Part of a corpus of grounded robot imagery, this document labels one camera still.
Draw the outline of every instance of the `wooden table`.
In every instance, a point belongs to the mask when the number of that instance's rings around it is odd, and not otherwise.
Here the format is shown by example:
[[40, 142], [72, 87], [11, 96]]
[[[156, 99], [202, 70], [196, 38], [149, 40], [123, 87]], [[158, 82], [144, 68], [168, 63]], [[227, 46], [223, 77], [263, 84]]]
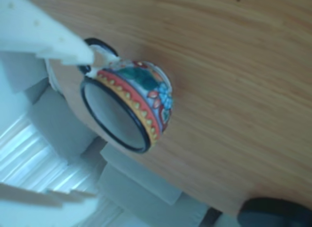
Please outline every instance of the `wooden table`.
[[[258, 196], [312, 208], [312, 0], [32, 1], [168, 73], [168, 130], [129, 156], [230, 214]], [[82, 104], [82, 75], [55, 71], [72, 110], [110, 141]]]

